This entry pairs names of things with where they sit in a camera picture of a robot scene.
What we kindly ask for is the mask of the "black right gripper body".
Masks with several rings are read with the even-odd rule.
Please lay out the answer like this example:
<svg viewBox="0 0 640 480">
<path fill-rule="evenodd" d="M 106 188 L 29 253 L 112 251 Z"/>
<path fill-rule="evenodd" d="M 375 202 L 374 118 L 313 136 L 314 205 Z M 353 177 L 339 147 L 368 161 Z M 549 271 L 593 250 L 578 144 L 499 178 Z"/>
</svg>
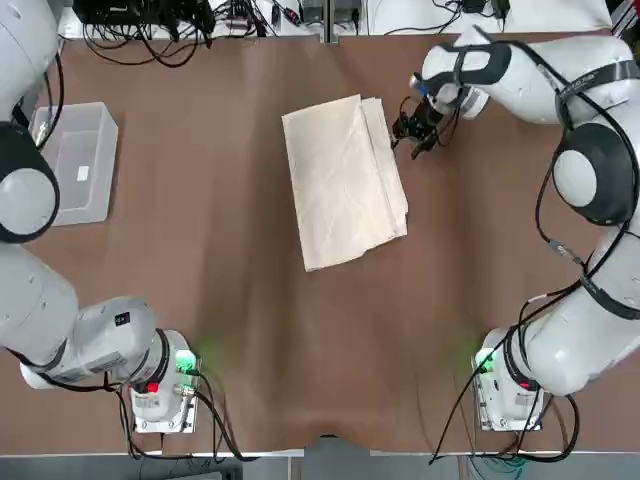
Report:
<svg viewBox="0 0 640 480">
<path fill-rule="evenodd" d="M 407 136 L 414 140 L 425 140 L 431 135 L 444 115 L 429 102 L 420 102 L 411 114 L 406 114 Z"/>
</svg>

